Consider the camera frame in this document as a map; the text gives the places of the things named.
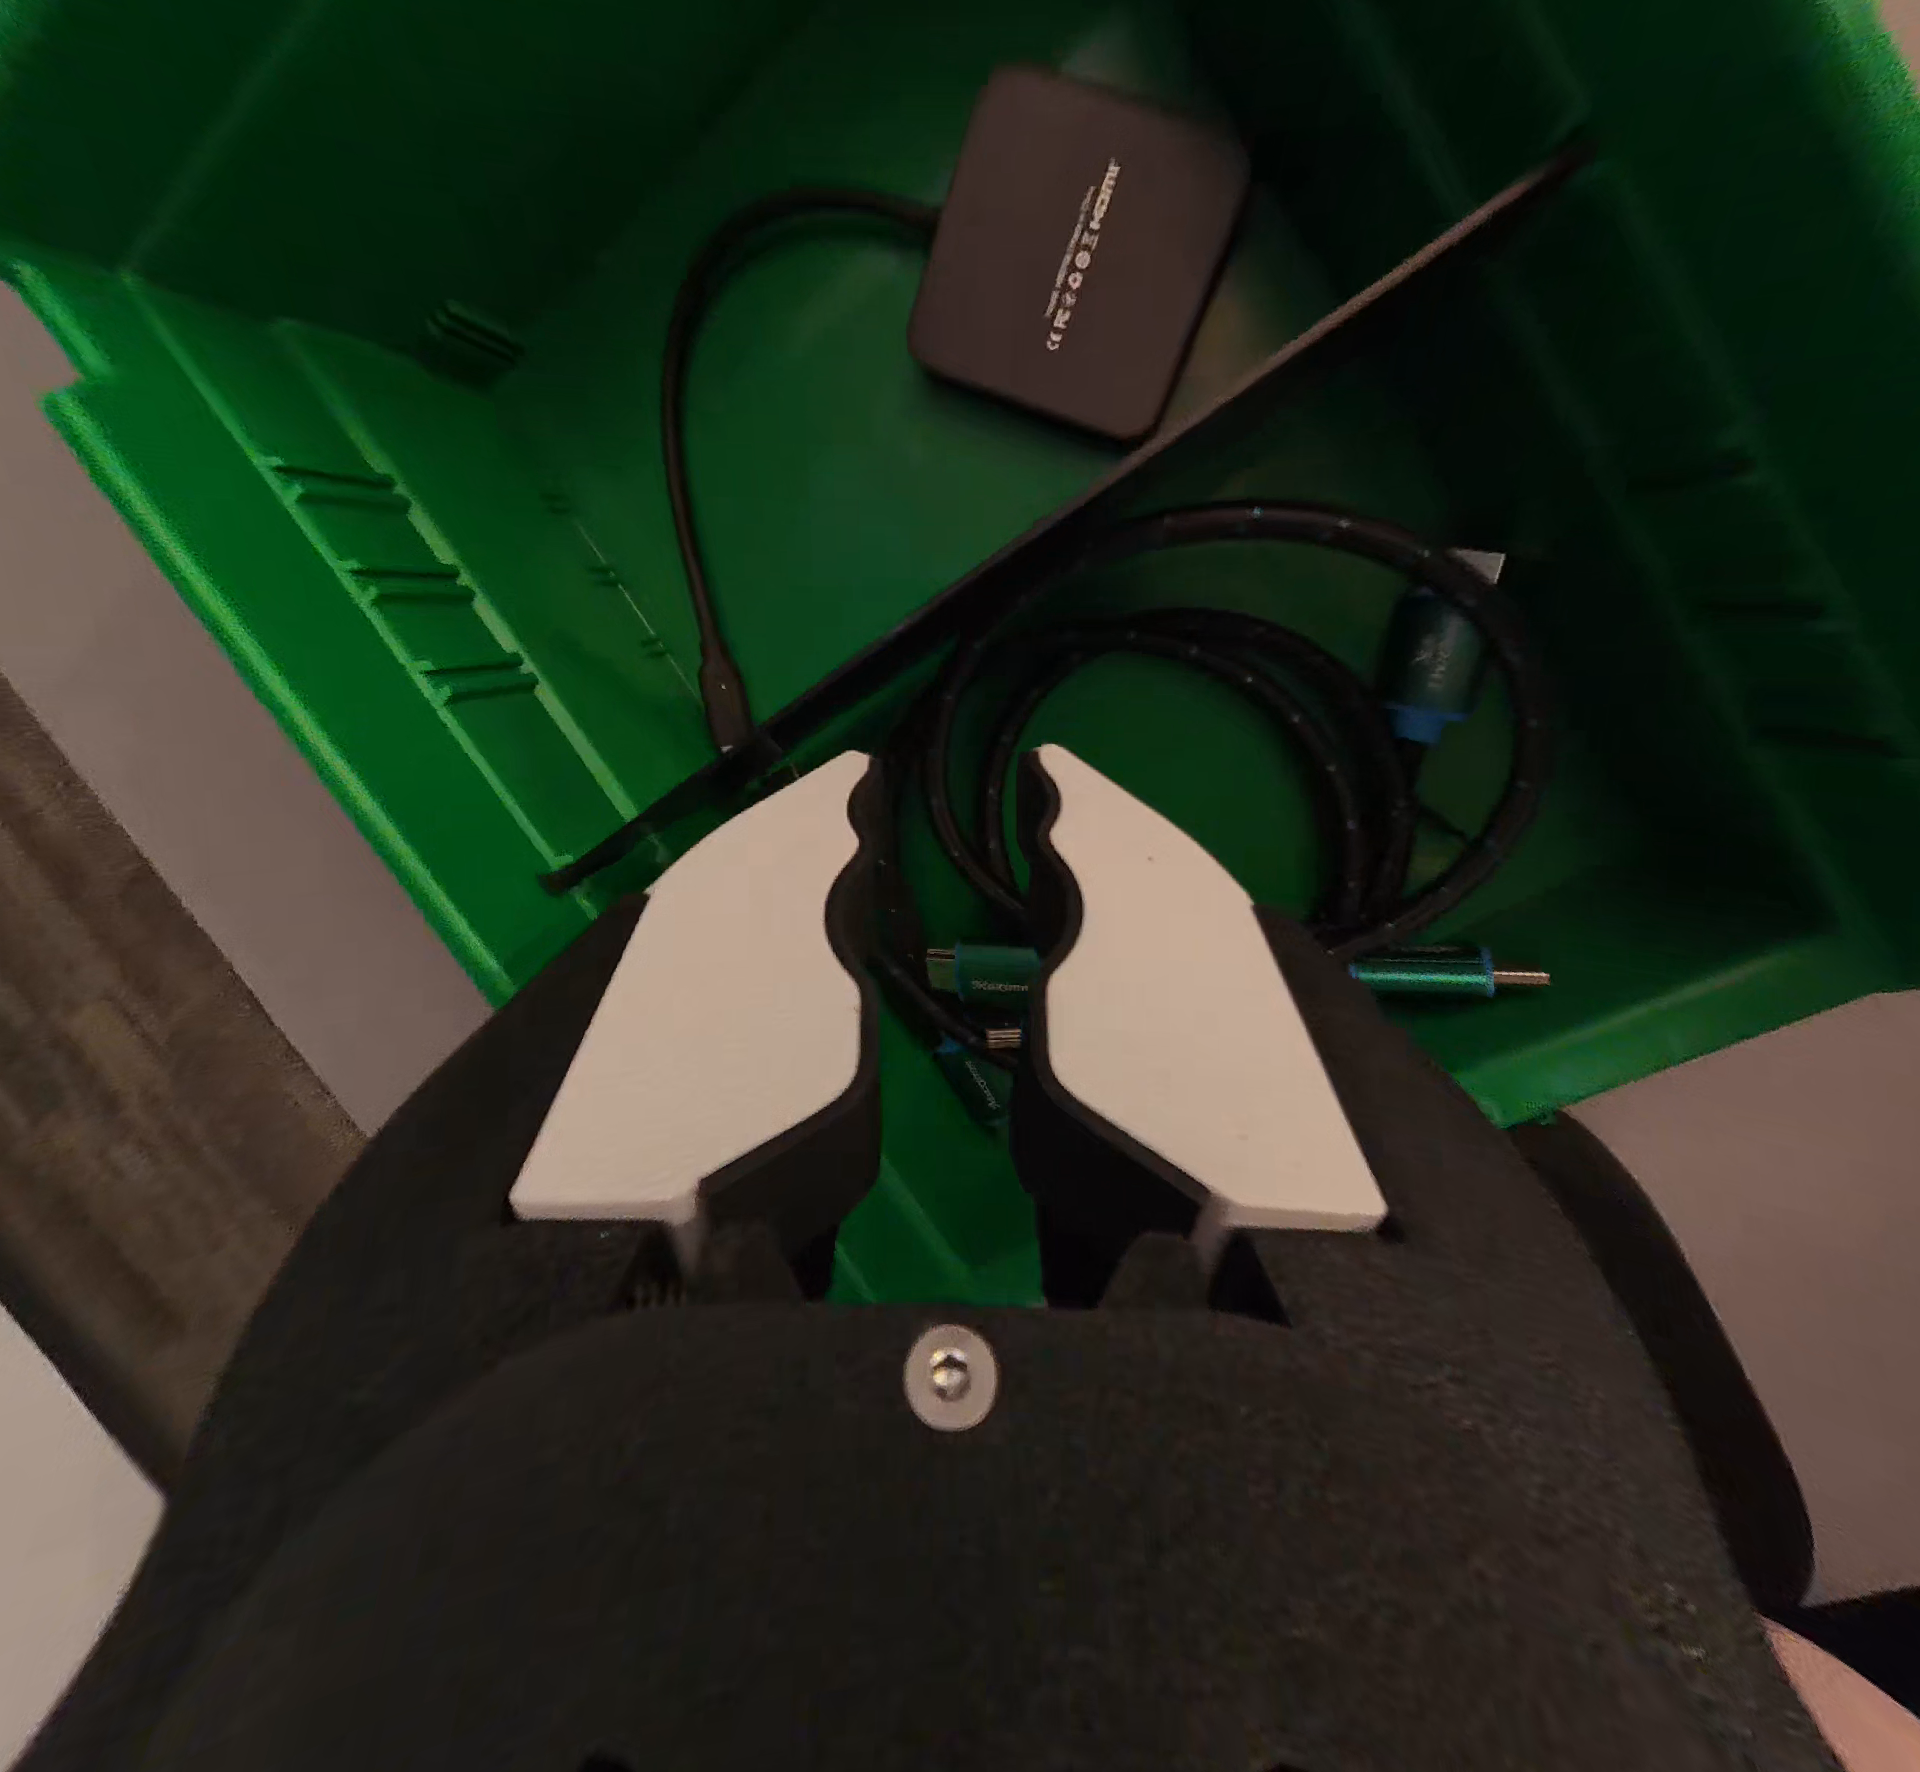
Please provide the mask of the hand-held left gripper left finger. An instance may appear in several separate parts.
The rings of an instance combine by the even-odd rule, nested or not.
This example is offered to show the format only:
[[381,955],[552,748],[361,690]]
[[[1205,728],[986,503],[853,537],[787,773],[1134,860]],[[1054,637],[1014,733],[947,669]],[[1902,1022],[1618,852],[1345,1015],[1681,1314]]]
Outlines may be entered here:
[[877,1179],[884,769],[845,750],[646,892],[509,1187],[527,1223],[834,1228]]

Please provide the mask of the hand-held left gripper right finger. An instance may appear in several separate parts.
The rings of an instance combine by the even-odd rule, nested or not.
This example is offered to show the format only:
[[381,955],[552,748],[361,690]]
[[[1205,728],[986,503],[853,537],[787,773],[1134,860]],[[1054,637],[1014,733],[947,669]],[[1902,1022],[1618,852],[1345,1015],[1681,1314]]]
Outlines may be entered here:
[[1011,1154],[1087,1232],[1377,1230],[1387,1206],[1252,896],[1062,744],[1020,758]]

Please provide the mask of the thin braided cable green plugs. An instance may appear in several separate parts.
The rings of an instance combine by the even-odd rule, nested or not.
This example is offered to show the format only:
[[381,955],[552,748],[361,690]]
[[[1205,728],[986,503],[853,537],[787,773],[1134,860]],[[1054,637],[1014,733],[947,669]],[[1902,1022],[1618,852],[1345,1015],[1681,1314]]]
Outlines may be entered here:
[[1434,1006],[1492,1003],[1507,993],[1547,992],[1552,985],[1548,969],[1503,964],[1488,947],[1472,943],[1360,954],[1349,962],[1349,973],[1380,999]]

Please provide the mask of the braided hdmi cable green plugs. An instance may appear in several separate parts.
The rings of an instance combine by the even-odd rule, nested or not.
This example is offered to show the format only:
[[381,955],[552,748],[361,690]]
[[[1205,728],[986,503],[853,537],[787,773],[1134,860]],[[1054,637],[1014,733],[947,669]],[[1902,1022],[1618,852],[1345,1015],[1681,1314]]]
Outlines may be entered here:
[[[1398,576],[1373,675],[1252,612],[1166,601],[1069,615],[1048,599],[1057,584],[1095,567],[1230,545],[1309,549]],[[1017,1016],[1039,966],[1006,807],[1041,705],[1110,657],[1159,661],[1221,685],[1282,733],[1308,783],[1321,851],[1308,916],[1314,938],[1346,969],[1360,954],[1439,945],[1428,932],[1532,829],[1552,765],[1548,675],[1499,592],[1502,567],[1498,552],[1442,550],[1384,518],[1325,505],[1166,507],[1124,520],[952,642],[889,738],[889,812],[899,814],[908,785],[917,789],[928,835],[999,936],[928,945],[892,836],[877,973],[974,1123],[991,1133],[1007,1123]],[[1420,777],[1445,735],[1472,719],[1492,669],[1507,709],[1507,771],[1479,825],[1463,829],[1427,803]]]

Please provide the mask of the green plastic bin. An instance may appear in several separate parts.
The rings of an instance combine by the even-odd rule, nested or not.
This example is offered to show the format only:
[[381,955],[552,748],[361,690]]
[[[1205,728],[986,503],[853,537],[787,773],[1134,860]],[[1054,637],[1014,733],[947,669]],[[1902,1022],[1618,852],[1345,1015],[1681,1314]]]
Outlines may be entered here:
[[[1117,513],[1302,501],[1507,555],[1537,825],[1400,1016],[1498,1123],[1915,988],[1915,94],[1870,0],[3,0],[3,280],[47,413],[491,1003],[697,823],[659,354],[758,195],[944,199],[990,76],[1229,130],[1236,373],[1574,134],[1471,272]],[[758,723],[1124,446],[934,381],[924,265],[806,220],[687,396]]]

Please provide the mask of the black flat panel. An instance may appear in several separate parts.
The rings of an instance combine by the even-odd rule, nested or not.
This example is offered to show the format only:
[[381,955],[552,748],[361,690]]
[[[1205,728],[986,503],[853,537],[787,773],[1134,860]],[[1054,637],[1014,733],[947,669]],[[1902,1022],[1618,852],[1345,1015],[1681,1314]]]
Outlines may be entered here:
[[552,897],[571,893],[623,863],[634,848],[666,835],[673,825],[725,809],[765,780],[778,764],[796,758],[814,735],[877,699],[884,690],[963,632],[987,625],[1020,590],[1060,571],[1072,550],[1116,527],[1116,516],[1129,499],[1140,497],[1193,461],[1221,457],[1229,440],[1245,438],[1317,369],[1345,362],[1356,344],[1380,336],[1440,285],[1471,272],[1591,158],[1594,140],[1586,134],[1570,136],[1548,160],[1381,272],[1356,295],[1308,323],[1252,367],[1236,373],[1225,369],[1226,305],[1209,305],[1202,319],[1200,367],[1179,380],[1174,414],[1149,440],[899,625],[833,668],[818,683],[763,721],[744,746],[709,760],[598,844],[543,874],[541,890]]

